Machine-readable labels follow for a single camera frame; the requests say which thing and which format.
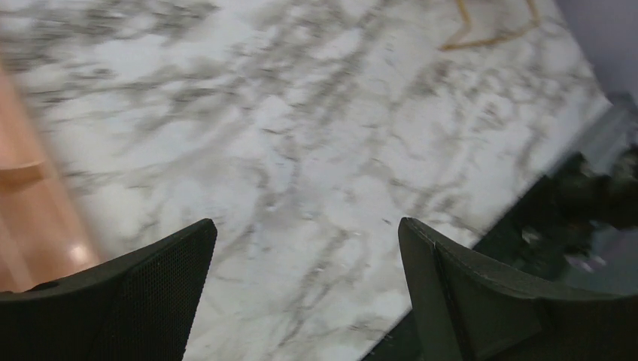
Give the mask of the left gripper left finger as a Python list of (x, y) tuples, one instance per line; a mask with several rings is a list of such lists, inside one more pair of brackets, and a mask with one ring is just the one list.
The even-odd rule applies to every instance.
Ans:
[(25, 292), (1, 294), (3, 360), (181, 360), (217, 229), (200, 220)]

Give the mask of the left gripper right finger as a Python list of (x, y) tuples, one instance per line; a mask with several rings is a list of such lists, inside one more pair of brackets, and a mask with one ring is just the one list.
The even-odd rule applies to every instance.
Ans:
[(635, 360), (637, 297), (519, 271), (415, 218), (400, 253), (426, 360)]

